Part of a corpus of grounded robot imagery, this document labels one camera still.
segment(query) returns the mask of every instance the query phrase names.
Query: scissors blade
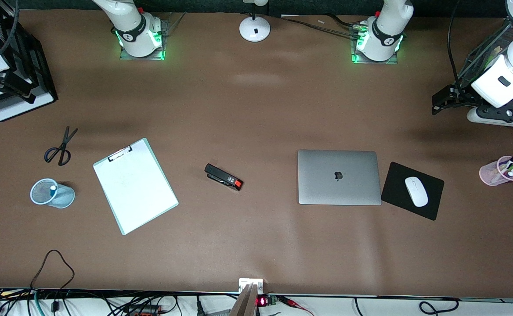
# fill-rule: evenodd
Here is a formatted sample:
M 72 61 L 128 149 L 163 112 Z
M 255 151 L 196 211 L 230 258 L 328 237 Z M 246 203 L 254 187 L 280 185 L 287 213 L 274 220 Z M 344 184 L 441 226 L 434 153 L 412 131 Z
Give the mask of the scissors blade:
M 69 135 L 69 126 L 65 128 L 65 134 L 63 134 L 63 140 L 67 139 L 67 135 Z
M 65 138 L 65 143 L 67 144 L 71 138 L 73 138 L 73 135 L 75 135 L 75 133 L 78 131 L 79 129 L 78 128 L 75 128 L 75 130 L 71 133 L 71 135 L 69 135 L 69 137 L 66 137 Z

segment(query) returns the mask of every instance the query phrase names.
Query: black mouse pad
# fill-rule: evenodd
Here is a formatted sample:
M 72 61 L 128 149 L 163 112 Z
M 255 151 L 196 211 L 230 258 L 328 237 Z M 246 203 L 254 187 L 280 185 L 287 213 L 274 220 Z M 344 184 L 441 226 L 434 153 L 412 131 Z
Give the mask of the black mouse pad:
M 429 197 L 429 202 L 425 206 L 418 208 L 413 204 L 413 200 L 411 200 L 411 196 L 409 196 L 409 192 L 405 186 L 405 179 L 410 176 L 416 176 L 423 183 L 426 195 Z M 385 178 L 381 200 L 428 219 L 435 220 L 438 214 L 443 188 L 443 180 L 407 168 L 397 162 L 392 162 L 387 172 L 387 178 Z

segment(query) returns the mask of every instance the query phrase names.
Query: pink pen holder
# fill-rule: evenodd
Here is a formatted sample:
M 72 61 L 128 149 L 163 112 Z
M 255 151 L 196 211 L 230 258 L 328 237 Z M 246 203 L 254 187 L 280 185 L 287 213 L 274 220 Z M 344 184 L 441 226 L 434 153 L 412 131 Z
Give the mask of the pink pen holder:
M 495 162 L 484 165 L 479 169 L 479 178 L 488 186 L 498 186 L 499 184 L 513 181 L 513 176 L 508 176 L 508 172 L 501 173 L 506 168 L 506 162 L 512 156 L 503 156 Z

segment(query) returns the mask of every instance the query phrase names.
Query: brown table surface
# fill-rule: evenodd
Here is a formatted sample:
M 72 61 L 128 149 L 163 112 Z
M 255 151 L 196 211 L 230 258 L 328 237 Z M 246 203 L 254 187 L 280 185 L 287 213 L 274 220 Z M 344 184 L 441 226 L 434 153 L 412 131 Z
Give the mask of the brown table surface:
M 478 175 L 513 154 L 513 129 L 468 122 L 467 108 L 431 115 L 452 82 L 448 20 L 414 18 L 398 65 L 355 65 L 348 40 L 277 18 L 268 39 L 246 42 L 243 18 L 186 14 L 156 62 L 118 60 L 102 11 L 22 13 L 59 100 L 0 123 L 0 287 L 28 286 L 57 248 L 72 288 L 235 291 L 258 277 L 274 292 L 513 298 L 513 183 Z M 318 18 L 339 28 L 301 19 Z M 500 24 L 459 18 L 457 64 Z M 46 164 L 65 126 L 79 128 L 71 162 Z M 122 236 L 92 164 L 142 137 L 180 204 Z M 441 178 L 437 220 L 387 203 L 299 205 L 302 148 L 373 150 L 382 184 L 391 162 Z M 209 162 L 241 192 L 206 178 Z M 69 208 L 32 204 L 48 177 L 76 190 Z M 54 256 L 37 286 L 69 276 Z

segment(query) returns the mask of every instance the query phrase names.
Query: black scissors handle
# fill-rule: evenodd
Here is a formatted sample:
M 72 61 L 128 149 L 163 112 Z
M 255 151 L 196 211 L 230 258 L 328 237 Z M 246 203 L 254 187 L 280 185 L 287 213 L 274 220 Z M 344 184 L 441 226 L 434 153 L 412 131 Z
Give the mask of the black scissors handle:
M 52 148 L 48 149 L 46 151 L 46 153 L 44 154 L 44 160 L 46 160 L 46 162 L 51 162 L 54 159 L 54 156 L 56 156 L 56 154 L 58 154 L 58 152 L 61 151 L 61 156 L 59 157 L 58 165 L 63 166 L 66 163 L 68 163 L 69 160 L 71 159 L 71 153 L 68 150 L 65 150 L 65 146 L 62 146 L 62 147 L 63 148 L 52 147 Z M 63 157 L 65 156 L 65 154 L 67 154 L 67 159 L 64 161 Z

